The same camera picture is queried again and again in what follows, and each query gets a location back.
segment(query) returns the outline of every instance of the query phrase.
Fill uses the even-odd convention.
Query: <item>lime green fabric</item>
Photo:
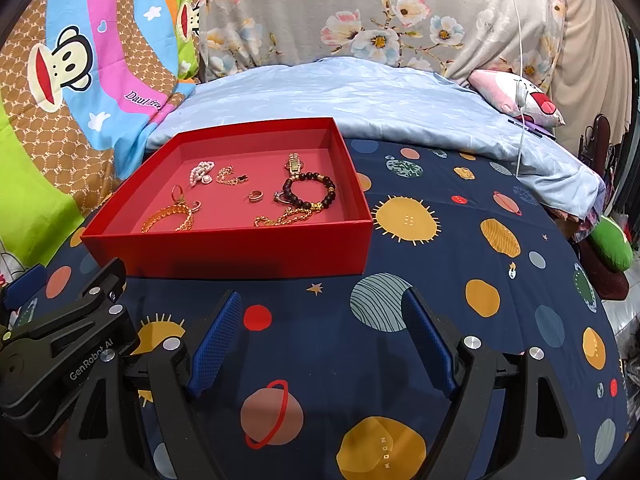
[[[598,256],[609,269],[619,272],[631,267],[634,252],[622,229],[612,219],[603,216],[590,239]]]
[[[0,240],[24,267],[46,265],[82,222],[76,202],[36,168],[0,96]]]
[[[184,1],[190,2],[191,0],[177,0],[178,8]],[[198,57],[193,45],[193,38],[189,38],[189,41],[184,43],[182,38],[176,34],[176,41],[178,42],[178,77],[187,79],[195,76],[198,73]]]

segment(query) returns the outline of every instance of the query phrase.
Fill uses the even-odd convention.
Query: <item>floral fabric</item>
[[[207,0],[207,79],[267,64],[353,56],[436,72],[458,83],[484,68],[520,73],[546,91],[564,0]]]

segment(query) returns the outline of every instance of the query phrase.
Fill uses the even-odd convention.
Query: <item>blue gripper pad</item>
[[[18,310],[46,284],[47,269],[41,264],[31,267],[20,278],[7,285],[4,297],[5,309]]]
[[[458,390],[454,380],[453,357],[410,288],[402,295],[402,319],[431,384],[443,392],[447,399],[452,399]]]
[[[204,390],[213,385],[229,343],[238,330],[243,310],[240,294],[233,292],[194,352],[191,380],[187,384],[187,391],[193,399],[197,399]]]

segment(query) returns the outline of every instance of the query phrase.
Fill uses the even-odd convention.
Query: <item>light blue sheet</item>
[[[337,57],[254,68],[199,85],[149,136],[147,149],[198,128],[303,117],[333,117],[346,138],[460,150],[510,168],[522,132],[479,94],[438,75]],[[530,133],[519,178],[540,202],[581,219],[598,193],[593,171],[551,139]]]

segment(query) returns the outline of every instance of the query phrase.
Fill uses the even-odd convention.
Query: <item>green cushion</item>
[[[611,218],[603,216],[590,237],[598,256],[609,269],[617,272],[631,267],[634,252],[622,229]]]

